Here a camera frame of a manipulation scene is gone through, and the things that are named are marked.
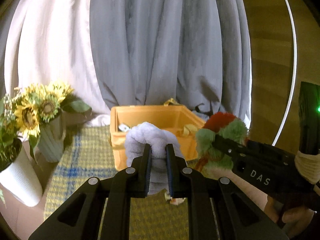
silver bolt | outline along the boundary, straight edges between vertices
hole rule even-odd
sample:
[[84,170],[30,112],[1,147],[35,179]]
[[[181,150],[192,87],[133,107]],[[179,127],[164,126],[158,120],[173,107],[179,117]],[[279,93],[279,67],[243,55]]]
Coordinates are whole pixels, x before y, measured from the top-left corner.
[[191,168],[183,168],[183,169],[182,169],[182,172],[183,172],[184,174],[190,174],[190,173],[192,172],[192,169],[191,169]]
[[228,179],[227,177],[222,177],[222,178],[220,179],[220,182],[221,182],[222,184],[228,185],[228,184],[230,183],[230,179]]
[[128,173],[128,174],[135,173],[135,171],[136,171],[136,169],[133,168],[133,167],[129,167],[129,168],[127,168],[127,169],[125,170],[125,172]]
[[94,185],[94,184],[97,184],[98,179],[97,178],[90,178],[88,182],[90,185]]

green fur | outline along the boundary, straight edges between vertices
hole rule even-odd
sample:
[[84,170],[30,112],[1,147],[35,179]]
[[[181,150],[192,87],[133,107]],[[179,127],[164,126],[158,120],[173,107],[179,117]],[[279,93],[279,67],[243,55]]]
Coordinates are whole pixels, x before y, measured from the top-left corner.
[[[206,166],[220,167],[231,170],[233,167],[231,157],[212,147],[212,142],[214,141],[215,135],[216,133],[209,129],[200,129],[196,133],[196,149],[198,152],[198,157],[201,158],[206,152],[208,152],[210,157],[214,159],[222,157],[222,159],[218,162],[209,161]],[[243,144],[245,138],[248,136],[248,129],[240,119],[235,119],[228,126],[221,128],[218,132],[218,135]]]

ribbed white vase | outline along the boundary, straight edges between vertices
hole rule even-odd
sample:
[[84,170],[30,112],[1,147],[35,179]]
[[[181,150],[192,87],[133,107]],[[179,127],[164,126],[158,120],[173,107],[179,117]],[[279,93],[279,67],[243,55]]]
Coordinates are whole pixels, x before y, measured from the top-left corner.
[[63,155],[65,137],[65,122],[61,112],[51,122],[40,126],[40,136],[38,148],[46,161],[59,162]]
[[42,186],[23,147],[16,160],[0,172],[0,183],[26,206],[33,207],[42,198]]

orange plastic bin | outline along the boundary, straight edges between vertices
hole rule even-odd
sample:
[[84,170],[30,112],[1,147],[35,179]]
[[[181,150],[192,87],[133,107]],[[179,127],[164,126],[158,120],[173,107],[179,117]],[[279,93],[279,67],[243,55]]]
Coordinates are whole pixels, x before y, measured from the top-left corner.
[[180,143],[180,149],[186,160],[196,159],[196,141],[194,134],[183,134],[186,125],[200,129],[205,122],[193,114],[185,106],[116,106],[111,109],[111,143],[118,171],[127,167],[124,149],[126,132],[118,130],[118,125],[124,123],[134,127],[143,122],[149,122],[156,127],[172,132]]

green plush toy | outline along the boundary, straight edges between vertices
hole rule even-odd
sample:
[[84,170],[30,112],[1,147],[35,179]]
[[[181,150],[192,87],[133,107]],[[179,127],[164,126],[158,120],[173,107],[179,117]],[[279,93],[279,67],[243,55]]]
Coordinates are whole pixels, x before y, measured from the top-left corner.
[[228,138],[245,145],[248,140],[248,129],[241,119],[233,114],[217,112],[196,133],[199,161],[195,169],[202,171],[203,167],[220,167],[231,170],[231,157],[212,147],[215,135]]

